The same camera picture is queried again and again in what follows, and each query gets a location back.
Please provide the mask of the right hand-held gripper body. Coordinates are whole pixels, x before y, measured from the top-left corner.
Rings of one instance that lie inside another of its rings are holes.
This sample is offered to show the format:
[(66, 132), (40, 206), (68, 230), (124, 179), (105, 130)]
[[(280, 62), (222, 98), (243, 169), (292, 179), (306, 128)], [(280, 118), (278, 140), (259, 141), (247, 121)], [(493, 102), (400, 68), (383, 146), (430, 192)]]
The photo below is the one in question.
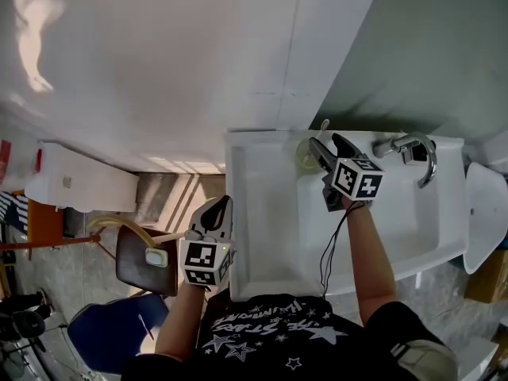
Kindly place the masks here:
[(372, 202), (379, 192), (385, 171), (374, 161), (361, 158), (338, 158), (322, 182), (329, 212), (344, 210), (342, 201)]

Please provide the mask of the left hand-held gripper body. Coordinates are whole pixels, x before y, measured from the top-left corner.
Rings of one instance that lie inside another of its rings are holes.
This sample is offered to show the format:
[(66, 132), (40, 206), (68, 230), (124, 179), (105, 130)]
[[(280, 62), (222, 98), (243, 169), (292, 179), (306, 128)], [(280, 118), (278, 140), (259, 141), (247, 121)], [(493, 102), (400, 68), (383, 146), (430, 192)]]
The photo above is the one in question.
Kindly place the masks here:
[(219, 229), (206, 231), (202, 214), (192, 219), (179, 244), (179, 267), (186, 283), (219, 287), (224, 282), (236, 254), (231, 235), (221, 235)]

